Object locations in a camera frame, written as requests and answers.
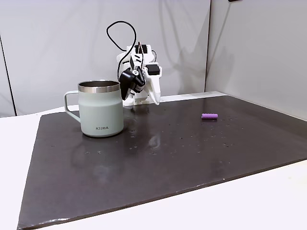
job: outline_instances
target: mug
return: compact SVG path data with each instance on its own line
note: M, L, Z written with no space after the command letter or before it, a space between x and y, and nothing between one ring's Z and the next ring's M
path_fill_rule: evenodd
M79 94L80 117L67 107L67 95ZM84 81L77 91L64 95L65 111L81 123L85 135L101 138L121 132L124 128L123 102L120 83L112 80Z

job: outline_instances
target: purple cylinder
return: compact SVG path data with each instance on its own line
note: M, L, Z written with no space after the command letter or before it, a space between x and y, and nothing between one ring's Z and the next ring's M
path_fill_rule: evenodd
M217 119L218 115L217 114L202 114L201 118L202 119Z

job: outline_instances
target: gray wall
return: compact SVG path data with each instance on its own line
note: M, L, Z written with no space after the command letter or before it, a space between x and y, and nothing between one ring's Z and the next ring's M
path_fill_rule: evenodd
M206 91L307 119L306 12L305 0L213 0Z
M210 0L0 0L0 32L19 115L63 106L86 80L116 79L106 27L125 20L163 67L162 95L203 92ZM110 30L131 45L126 25ZM77 96L70 98L77 103Z
M15 112L0 44L0 117L6 116L15 116Z

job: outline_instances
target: black tabletop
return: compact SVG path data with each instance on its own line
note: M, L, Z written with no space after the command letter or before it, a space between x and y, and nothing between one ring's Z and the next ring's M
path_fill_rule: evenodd
M202 113L219 118L201 120ZM307 122L230 96L125 107L124 117L120 134L90 138L66 113L42 116L19 229L100 215L307 158Z

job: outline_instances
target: white table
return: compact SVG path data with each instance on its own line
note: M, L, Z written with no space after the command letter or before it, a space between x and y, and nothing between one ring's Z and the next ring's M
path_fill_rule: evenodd
M224 95L206 92L162 97L178 101ZM41 115L0 119L0 229L16 230ZM120 211L46 227L96 229L307 229L307 161Z

